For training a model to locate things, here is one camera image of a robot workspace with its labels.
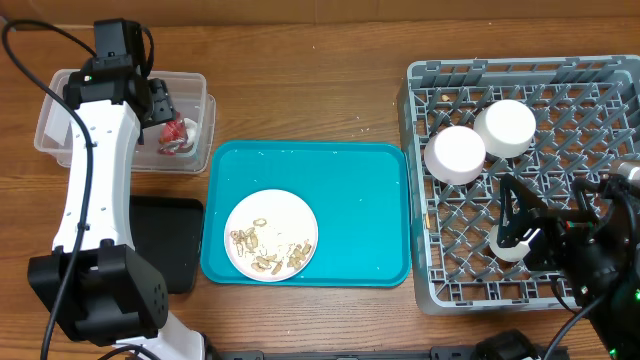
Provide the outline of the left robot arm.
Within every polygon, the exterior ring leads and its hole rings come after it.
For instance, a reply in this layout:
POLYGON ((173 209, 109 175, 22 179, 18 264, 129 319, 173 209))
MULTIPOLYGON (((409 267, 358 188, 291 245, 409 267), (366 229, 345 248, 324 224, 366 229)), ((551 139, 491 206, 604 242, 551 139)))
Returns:
POLYGON ((147 127, 177 114, 154 79, 148 30, 124 19, 98 21, 95 44, 55 99, 73 119, 63 218, 49 255, 34 257, 28 281, 50 328, 73 341, 149 359, 212 359, 200 332, 169 309, 163 275, 135 249, 130 227, 135 147, 147 127))

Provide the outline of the white plate with food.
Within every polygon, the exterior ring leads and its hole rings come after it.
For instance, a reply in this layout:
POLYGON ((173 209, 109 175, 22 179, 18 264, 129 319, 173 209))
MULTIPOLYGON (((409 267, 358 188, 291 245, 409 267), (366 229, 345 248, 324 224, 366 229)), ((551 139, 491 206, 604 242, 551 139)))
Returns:
POLYGON ((311 207, 299 196, 278 189, 255 192, 231 211, 224 245, 233 267, 261 283, 299 274, 314 256, 319 226, 311 207))

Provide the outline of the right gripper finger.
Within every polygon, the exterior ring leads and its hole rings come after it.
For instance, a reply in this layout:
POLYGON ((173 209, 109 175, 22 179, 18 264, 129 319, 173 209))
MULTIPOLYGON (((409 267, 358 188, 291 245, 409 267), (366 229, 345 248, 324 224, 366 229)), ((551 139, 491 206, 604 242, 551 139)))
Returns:
POLYGON ((530 238, 537 228, 537 218, 546 213, 547 205, 511 174, 501 178, 499 194, 497 244, 500 248, 513 248, 530 238))
POLYGON ((576 200, 578 209, 592 210, 593 207, 589 202, 587 193, 598 193, 600 189, 600 183, 591 182, 583 177, 577 177, 572 183, 572 192, 576 200))

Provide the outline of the white paper cup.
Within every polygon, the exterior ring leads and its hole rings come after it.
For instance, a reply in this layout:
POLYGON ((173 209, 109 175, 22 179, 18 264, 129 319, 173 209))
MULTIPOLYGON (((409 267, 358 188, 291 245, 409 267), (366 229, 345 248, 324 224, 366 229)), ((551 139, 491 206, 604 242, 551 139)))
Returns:
POLYGON ((526 239, 523 242, 518 243, 511 248, 502 248, 498 245, 498 231, 499 226, 494 225, 489 232, 488 241, 489 247, 492 253, 499 259, 505 262, 517 263, 524 259, 524 257, 530 252, 529 243, 533 237, 526 239))

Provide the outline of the pink bowl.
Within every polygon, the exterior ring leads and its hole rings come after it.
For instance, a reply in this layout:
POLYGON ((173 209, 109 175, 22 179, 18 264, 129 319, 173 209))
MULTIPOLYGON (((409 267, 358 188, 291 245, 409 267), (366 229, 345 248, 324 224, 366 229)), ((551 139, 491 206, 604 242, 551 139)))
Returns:
POLYGON ((437 180, 450 185, 465 185, 481 174, 486 149, 474 130, 452 126, 431 138, 423 155, 427 170, 437 180))

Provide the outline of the red snack wrapper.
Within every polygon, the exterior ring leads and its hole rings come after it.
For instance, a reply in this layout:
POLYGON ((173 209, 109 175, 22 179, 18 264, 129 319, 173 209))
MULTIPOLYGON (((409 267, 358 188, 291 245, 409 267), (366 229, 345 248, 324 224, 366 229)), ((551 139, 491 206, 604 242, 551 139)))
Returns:
POLYGON ((164 124, 158 143, 158 152, 164 155, 175 155, 184 148, 189 140, 187 126, 183 119, 169 121, 164 124))

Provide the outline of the white tissue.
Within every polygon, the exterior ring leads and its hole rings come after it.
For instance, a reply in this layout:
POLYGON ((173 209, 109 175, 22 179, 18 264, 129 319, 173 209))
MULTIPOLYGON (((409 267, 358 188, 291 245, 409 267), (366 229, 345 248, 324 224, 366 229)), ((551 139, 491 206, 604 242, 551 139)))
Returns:
POLYGON ((190 118, 184 118, 184 125, 185 125, 185 142, 183 144, 183 147, 189 148, 194 144, 196 137, 198 135, 198 132, 197 132, 198 123, 194 120, 191 120, 190 118))

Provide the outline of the white bowl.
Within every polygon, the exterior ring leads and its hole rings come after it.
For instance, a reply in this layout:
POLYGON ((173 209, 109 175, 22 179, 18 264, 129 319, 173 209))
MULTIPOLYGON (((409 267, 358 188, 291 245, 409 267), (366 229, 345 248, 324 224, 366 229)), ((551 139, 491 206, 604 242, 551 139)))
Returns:
POLYGON ((473 129, 483 140, 488 154, 514 158, 526 152, 531 145, 536 120, 525 104, 500 100, 478 114, 473 129))

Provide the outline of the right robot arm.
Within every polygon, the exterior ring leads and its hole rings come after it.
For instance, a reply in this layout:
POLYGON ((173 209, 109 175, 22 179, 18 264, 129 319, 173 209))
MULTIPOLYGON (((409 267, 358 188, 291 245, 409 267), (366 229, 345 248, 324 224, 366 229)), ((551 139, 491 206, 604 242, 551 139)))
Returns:
POLYGON ((582 320, 589 320, 612 359, 639 356, 639 190, 622 175, 572 185, 576 208, 547 206, 512 175, 500 182, 497 244, 525 243, 532 271, 559 271, 579 311, 546 349, 513 330, 477 344, 477 359, 556 359, 558 345, 582 320))

